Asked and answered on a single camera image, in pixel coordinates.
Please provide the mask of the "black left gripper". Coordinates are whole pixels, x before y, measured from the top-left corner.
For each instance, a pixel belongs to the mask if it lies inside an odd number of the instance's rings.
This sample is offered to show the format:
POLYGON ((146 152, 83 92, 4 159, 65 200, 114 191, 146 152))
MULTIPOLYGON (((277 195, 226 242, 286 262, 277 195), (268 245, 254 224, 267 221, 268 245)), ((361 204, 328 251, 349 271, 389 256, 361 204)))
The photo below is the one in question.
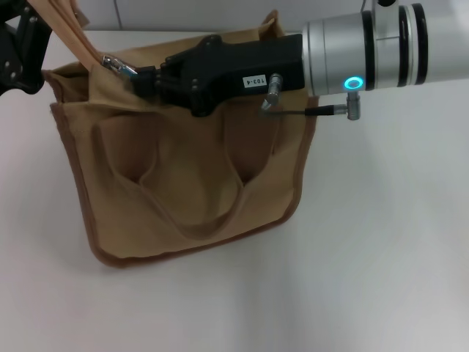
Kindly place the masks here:
POLYGON ((0 25, 0 96, 12 89, 28 95, 44 84, 42 65, 50 38, 50 27, 32 5, 24 5, 17 32, 0 25))

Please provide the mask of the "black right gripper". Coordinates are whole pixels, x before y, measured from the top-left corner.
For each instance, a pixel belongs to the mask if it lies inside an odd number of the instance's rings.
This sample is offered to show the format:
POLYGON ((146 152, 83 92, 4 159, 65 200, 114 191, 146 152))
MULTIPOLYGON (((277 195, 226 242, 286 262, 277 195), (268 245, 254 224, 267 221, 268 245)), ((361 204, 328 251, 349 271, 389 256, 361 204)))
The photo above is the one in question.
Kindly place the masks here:
POLYGON ((135 95, 159 100, 206 117, 225 100, 268 91, 269 78, 282 77, 283 91, 305 87, 300 34, 246 43, 225 43, 218 35, 165 58, 156 67, 140 67, 131 76, 135 95))

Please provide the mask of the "khaki canvas food bag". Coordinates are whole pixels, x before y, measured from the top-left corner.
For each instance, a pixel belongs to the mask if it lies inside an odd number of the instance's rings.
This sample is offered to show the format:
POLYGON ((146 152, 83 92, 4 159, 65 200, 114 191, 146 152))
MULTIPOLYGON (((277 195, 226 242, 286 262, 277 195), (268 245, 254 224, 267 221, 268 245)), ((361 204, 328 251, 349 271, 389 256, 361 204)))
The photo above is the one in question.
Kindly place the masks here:
POLYGON ((285 222, 301 198, 316 129, 305 90, 286 114, 259 113, 262 96, 196 118, 136 97, 115 73, 72 63, 44 73, 78 189, 89 245, 111 266, 214 247, 285 222))

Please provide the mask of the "silver metal zipper pull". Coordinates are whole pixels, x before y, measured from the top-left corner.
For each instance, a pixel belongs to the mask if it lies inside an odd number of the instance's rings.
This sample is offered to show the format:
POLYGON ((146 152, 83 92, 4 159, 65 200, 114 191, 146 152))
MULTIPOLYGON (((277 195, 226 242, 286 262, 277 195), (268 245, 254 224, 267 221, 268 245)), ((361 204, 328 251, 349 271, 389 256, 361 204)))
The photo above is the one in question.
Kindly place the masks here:
POLYGON ((101 59, 101 65, 104 68, 113 71, 117 75, 124 77, 131 77, 138 74, 134 67, 131 67, 121 59, 118 59, 114 56, 103 55, 101 59))

